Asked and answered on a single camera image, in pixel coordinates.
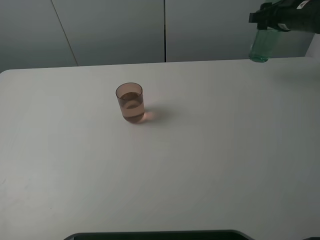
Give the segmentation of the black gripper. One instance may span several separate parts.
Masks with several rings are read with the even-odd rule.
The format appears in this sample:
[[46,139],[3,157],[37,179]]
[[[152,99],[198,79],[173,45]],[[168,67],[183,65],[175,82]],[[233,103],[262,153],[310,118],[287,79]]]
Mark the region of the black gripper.
[[275,29],[281,32],[320,31],[320,0],[280,0],[263,3],[259,10],[249,14],[249,23],[258,30]]

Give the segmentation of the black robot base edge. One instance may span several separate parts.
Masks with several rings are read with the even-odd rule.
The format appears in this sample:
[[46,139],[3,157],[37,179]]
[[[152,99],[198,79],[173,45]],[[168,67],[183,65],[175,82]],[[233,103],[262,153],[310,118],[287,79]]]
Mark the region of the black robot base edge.
[[251,240],[237,230],[189,230],[75,233],[67,240]]

